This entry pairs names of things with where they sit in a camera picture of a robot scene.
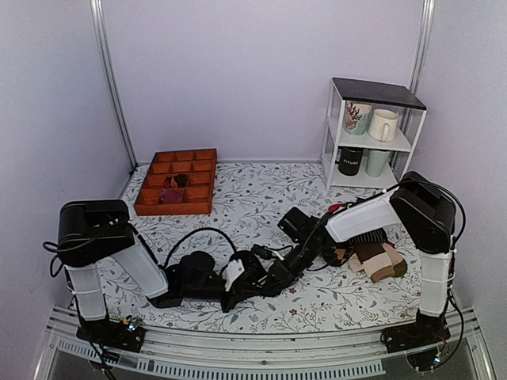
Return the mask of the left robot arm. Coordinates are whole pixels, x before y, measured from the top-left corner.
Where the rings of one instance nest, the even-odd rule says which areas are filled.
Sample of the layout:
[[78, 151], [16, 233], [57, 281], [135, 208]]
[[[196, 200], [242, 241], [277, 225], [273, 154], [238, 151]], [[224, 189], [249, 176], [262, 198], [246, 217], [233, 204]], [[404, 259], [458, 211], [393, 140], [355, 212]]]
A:
[[112, 343], [117, 326], [108, 319], [97, 263], [112, 258], [137, 284], [155, 308], [178, 307], [184, 298], [220, 301], [224, 312], [234, 308], [249, 286], [266, 276], [258, 258], [234, 250], [229, 263], [215, 271], [213, 257], [203, 251], [183, 256], [177, 264], [160, 264], [130, 223], [128, 207], [120, 199], [66, 203], [59, 213], [56, 243], [44, 242], [67, 272], [88, 332], [102, 344]]

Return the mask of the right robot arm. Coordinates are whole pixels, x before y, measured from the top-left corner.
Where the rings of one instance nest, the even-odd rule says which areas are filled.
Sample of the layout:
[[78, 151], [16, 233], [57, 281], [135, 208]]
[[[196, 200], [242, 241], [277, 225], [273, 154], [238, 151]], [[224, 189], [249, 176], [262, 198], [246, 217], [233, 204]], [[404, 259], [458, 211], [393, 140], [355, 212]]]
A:
[[421, 300], [410, 339], [426, 345], [440, 332], [448, 306], [450, 263], [463, 232], [455, 229], [456, 214], [463, 213], [459, 199], [446, 188], [415, 171], [405, 173], [395, 185], [363, 200], [349, 203], [321, 218], [309, 217], [293, 207], [279, 228], [296, 247], [269, 268], [266, 280], [256, 287], [271, 297], [289, 287], [322, 250], [361, 234], [403, 224], [421, 254]]

